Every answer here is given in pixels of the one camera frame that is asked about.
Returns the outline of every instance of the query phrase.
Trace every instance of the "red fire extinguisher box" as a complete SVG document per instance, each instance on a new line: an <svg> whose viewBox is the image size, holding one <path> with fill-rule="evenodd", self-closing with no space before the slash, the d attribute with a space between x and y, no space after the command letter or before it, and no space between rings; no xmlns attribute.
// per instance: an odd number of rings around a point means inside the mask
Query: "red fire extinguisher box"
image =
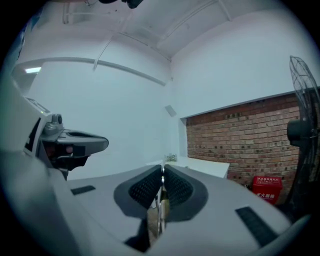
<svg viewBox="0 0 320 256"><path fill-rule="evenodd" d="M281 190L282 182L280 177L254 176L253 178L253 193L272 205L277 202Z"/></svg>

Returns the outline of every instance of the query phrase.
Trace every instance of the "electric fan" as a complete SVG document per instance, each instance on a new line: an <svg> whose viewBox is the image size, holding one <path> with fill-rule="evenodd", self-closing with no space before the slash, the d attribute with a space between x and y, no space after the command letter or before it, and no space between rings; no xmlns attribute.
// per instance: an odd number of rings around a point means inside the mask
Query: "electric fan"
<svg viewBox="0 0 320 256"><path fill-rule="evenodd" d="M299 147L297 170L286 204L294 219L312 211L312 197L319 179L319 88L307 64L290 56L290 71L298 99L300 119L290 120L287 137Z"/></svg>

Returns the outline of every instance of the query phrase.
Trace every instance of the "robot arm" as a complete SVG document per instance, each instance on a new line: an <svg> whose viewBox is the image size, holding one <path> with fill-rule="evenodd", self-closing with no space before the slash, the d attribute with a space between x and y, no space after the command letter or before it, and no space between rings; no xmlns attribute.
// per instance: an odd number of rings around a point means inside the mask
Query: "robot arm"
<svg viewBox="0 0 320 256"><path fill-rule="evenodd" d="M48 168L60 170L65 179L68 172L84 166L88 157L105 150L109 141L105 137L64 128L61 114L54 114L32 98L26 98L38 112L24 152L37 157Z"/></svg>

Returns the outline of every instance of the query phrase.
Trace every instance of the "white countertop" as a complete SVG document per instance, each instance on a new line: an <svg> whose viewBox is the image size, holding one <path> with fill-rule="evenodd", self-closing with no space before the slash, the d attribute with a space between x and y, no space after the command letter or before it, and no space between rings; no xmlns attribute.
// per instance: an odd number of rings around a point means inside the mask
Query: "white countertop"
<svg viewBox="0 0 320 256"><path fill-rule="evenodd" d="M161 165L162 161L149 162L146 165ZM188 167L198 172L213 175L220 178L226 178L229 168L229 163L213 162L200 159L194 159L185 156L178 156L176 162L168 161L166 165Z"/></svg>

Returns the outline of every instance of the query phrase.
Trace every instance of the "red brick wall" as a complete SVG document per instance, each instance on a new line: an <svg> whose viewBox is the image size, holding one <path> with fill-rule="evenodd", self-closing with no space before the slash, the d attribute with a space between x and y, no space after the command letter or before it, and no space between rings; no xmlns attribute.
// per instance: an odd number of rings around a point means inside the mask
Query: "red brick wall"
<svg viewBox="0 0 320 256"><path fill-rule="evenodd" d="M227 178L252 185L254 176L281 177L282 203L295 177L299 148L287 123L299 118L295 94L258 100L193 117L186 122L188 157L230 163Z"/></svg>

